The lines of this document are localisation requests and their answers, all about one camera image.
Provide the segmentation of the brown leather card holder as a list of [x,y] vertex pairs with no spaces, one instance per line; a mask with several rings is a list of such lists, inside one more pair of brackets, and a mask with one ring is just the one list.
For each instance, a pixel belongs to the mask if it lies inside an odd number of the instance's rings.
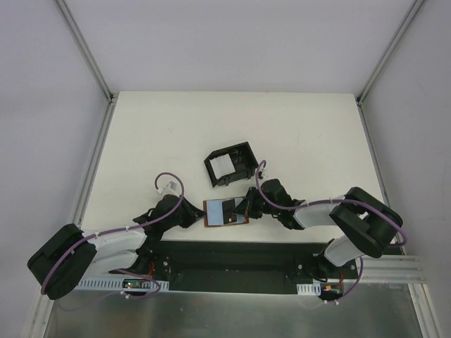
[[[236,207],[243,201],[243,197],[229,198],[235,200]],[[203,209],[206,212],[206,217],[204,218],[205,227],[227,227],[233,225],[246,225],[249,223],[249,218],[247,216],[237,214],[237,221],[232,224],[223,224],[223,212],[222,212],[222,202],[229,199],[213,199],[206,200],[203,202]]]

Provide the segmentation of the dark credit card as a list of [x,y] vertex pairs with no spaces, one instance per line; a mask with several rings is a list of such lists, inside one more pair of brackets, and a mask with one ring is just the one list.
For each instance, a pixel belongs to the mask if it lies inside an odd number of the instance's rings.
[[235,200],[225,200],[221,204],[223,212],[223,224],[228,225],[237,221],[237,215],[235,214]]

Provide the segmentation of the black plastic card box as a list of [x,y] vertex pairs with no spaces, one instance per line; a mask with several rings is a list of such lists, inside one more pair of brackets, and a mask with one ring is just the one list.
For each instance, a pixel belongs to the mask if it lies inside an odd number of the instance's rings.
[[249,142],[212,151],[204,160],[212,187],[228,186],[238,180],[249,180],[258,167]]

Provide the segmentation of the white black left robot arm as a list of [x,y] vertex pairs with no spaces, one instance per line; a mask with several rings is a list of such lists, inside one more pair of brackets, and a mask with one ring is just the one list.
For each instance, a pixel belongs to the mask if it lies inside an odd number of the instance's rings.
[[169,194],[128,225],[110,230],[81,230],[64,225],[27,262],[41,293],[57,300],[79,282],[106,273],[147,275],[152,269],[152,244],[174,228],[189,228],[206,212],[187,199]]

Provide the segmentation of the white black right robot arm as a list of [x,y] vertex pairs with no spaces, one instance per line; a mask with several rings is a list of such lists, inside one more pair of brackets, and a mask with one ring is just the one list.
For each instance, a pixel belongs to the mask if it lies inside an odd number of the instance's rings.
[[360,187],[352,187],[335,199],[308,202],[292,198],[278,179],[249,188],[234,213],[252,219],[271,215],[289,230],[339,227],[342,236],[330,240],[318,255],[303,264],[304,272],[320,282],[336,276],[356,258],[380,258],[403,225],[394,210]]

